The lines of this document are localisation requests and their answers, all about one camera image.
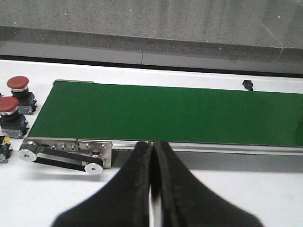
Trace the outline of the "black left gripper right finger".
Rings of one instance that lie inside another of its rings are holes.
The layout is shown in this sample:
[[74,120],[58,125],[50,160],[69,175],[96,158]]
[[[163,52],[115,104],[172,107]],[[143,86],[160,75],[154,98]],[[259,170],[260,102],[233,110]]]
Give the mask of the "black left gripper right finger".
[[201,183],[166,141],[153,141],[152,200],[157,227],[260,227],[252,214]]

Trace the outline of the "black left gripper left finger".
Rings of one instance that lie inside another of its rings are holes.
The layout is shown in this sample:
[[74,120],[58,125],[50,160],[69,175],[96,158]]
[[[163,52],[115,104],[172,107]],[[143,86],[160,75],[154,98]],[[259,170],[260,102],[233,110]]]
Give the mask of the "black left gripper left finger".
[[147,227],[152,145],[138,142],[118,173],[97,193],[59,215],[54,227]]

